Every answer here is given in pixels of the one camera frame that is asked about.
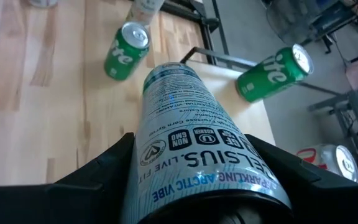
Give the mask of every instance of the celsius logo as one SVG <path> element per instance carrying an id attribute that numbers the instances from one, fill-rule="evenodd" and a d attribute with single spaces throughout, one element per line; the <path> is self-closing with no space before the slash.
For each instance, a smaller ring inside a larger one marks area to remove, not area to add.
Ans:
<path id="1" fill-rule="evenodd" d="M 143 152 L 140 157 L 140 164 L 142 166 L 147 166 L 154 162 L 154 160 L 161 156 L 166 146 L 167 144 L 163 140 L 154 141 L 152 144 L 147 146 L 146 150 Z"/>

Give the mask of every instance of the silver can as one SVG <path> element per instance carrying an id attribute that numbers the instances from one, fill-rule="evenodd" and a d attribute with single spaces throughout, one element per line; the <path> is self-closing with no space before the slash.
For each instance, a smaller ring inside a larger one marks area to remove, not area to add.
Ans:
<path id="1" fill-rule="evenodd" d="M 148 26 L 163 3 L 164 0 L 134 0 L 126 20 L 139 22 L 144 26 Z"/>
<path id="2" fill-rule="evenodd" d="M 193 69 L 159 65 L 143 91 L 123 223 L 181 198 L 228 190 L 265 195 L 290 209 L 277 178 Z"/>
<path id="3" fill-rule="evenodd" d="M 358 182 L 358 168 L 351 152 L 344 146 L 320 144 L 302 149 L 296 154 L 303 160 Z"/>
<path id="4" fill-rule="evenodd" d="M 48 8 L 57 4 L 57 0 L 29 0 L 35 7 Z"/>

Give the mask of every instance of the sprite logo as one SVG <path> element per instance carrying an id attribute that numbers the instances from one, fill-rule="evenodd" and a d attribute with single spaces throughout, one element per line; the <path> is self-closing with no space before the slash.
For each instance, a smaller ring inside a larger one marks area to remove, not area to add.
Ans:
<path id="1" fill-rule="evenodd" d="M 134 60 L 130 56 L 126 56 L 124 54 L 124 49 L 119 48 L 119 42 L 117 39 L 113 42 L 111 46 L 111 54 L 112 56 L 117 57 L 119 63 L 124 65 L 128 65 L 128 63 L 131 63 Z"/>
<path id="2" fill-rule="evenodd" d="M 269 72 L 267 78 L 271 83 L 285 82 L 287 80 L 287 76 L 281 72 L 285 66 L 277 63 L 282 59 L 283 55 L 279 54 L 276 57 L 271 56 L 263 61 L 264 70 Z"/>

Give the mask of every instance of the gray floor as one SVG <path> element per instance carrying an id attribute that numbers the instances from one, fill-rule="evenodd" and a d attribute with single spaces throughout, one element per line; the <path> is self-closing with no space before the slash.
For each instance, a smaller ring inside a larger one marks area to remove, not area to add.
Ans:
<path id="1" fill-rule="evenodd" d="M 214 17 L 210 0 L 204 0 L 209 17 Z M 286 46 L 269 26 L 260 0 L 217 0 L 229 54 L 259 62 Z M 345 58 L 358 56 L 358 32 L 352 26 L 337 31 L 338 45 Z M 218 30 L 213 33 L 215 51 L 222 52 Z M 324 53 L 323 43 L 306 46 L 315 71 L 306 82 L 338 92 L 350 90 L 339 52 Z M 265 100 L 267 114 L 278 147 L 295 152 L 320 143 L 342 143 L 339 125 L 325 113 L 309 113 L 308 105 L 332 97 L 301 86 L 291 87 Z"/>

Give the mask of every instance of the can label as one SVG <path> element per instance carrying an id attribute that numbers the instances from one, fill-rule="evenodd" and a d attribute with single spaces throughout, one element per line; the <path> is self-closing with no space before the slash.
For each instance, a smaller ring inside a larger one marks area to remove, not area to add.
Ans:
<path id="1" fill-rule="evenodd" d="M 33 6 L 37 7 L 50 7 L 57 3 L 57 0 L 29 0 Z"/>
<path id="2" fill-rule="evenodd" d="M 283 187 L 193 69 L 155 68 L 145 80 L 122 219 L 137 223 L 180 198 L 244 189 L 288 207 Z"/>

